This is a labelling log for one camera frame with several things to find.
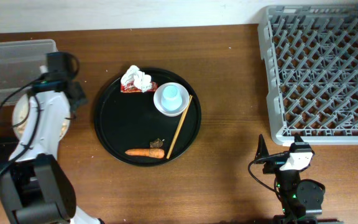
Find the black tray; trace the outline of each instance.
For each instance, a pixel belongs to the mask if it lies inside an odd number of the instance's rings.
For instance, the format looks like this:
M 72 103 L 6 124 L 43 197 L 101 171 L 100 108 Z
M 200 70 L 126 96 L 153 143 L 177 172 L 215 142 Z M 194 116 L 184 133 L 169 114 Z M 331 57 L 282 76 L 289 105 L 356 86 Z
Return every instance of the black tray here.
M 201 106 L 192 87 L 173 72 L 159 68 L 141 69 L 152 76 L 158 86 L 168 82 L 183 85 L 193 100 L 181 128 L 169 160 L 168 153 L 181 114 L 168 117 L 154 106 L 154 93 L 121 93 L 121 79 L 110 84 L 99 101 L 94 113 L 94 127 L 103 147 L 122 162 L 137 166 L 156 166 L 174 160 L 182 155 L 197 137 L 201 126 Z M 134 148 L 149 148 L 150 141 L 164 139 L 163 159 L 142 156 L 128 156 L 125 151 Z

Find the transparent plastic container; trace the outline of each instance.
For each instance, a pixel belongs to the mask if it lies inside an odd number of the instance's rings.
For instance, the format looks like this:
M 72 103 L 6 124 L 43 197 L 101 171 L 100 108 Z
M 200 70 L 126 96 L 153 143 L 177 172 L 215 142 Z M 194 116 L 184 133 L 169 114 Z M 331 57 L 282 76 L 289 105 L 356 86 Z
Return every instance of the transparent plastic container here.
M 56 52 L 54 40 L 28 40 L 0 43 L 0 103 L 9 94 L 40 76 L 46 54 Z M 6 105 L 14 105 L 24 94 L 13 96 Z

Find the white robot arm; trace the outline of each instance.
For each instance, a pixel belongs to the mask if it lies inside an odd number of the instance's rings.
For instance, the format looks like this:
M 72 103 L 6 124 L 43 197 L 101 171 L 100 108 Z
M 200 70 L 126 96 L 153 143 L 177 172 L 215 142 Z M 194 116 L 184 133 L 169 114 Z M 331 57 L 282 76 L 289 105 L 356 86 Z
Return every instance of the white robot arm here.
M 76 72 L 69 57 L 47 55 L 50 72 L 32 85 L 25 129 L 9 158 L 14 163 L 0 176 L 0 199 L 11 223 L 103 223 L 76 206 L 74 188 L 57 164 L 63 122 L 85 101 L 79 83 L 71 81 Z

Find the white wall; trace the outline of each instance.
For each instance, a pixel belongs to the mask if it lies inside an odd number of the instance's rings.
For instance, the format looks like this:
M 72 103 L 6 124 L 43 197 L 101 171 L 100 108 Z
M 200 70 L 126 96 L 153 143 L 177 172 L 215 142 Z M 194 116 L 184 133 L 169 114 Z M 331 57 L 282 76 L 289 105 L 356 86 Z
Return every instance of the white wall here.
M 274 4 L 358 0 L 0 0 L 0 33 L 258 23 Z

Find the gray dish rack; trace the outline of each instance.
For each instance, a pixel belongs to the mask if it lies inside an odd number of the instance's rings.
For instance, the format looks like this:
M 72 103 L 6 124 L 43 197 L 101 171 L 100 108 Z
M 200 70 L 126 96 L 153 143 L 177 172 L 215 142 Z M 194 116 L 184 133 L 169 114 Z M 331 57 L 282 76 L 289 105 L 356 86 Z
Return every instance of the gray dish rack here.
M 358 144 L 358 6 L 269 6 L 258 33 L 274 142 Z

